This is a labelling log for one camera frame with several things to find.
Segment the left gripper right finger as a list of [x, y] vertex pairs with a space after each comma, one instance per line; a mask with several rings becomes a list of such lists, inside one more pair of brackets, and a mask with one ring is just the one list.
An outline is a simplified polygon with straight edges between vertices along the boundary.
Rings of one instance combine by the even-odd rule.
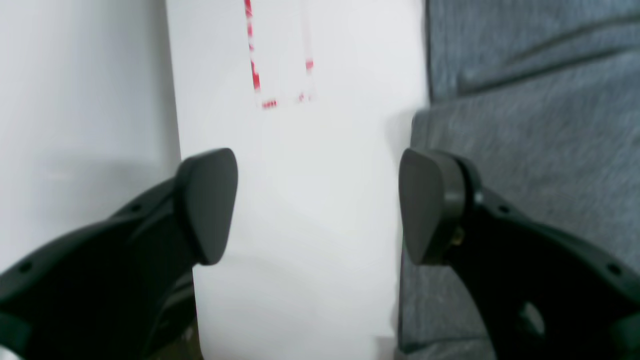
[[521, 214], [452, 153], [407, 148], [398, 197], [410, 260], [453, 269], [499, 360], [639, 358], [639, 276], [610, 253]]

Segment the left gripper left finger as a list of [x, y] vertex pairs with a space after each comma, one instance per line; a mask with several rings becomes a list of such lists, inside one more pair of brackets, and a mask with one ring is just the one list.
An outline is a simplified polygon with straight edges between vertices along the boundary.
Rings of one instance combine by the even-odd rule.
[[141, 360], [180, 282], [222, 259], [238, 177], [230, 148], [188, 157], [109, 218], [18, 260], [1, 274], [1, 348], [23, 360]]

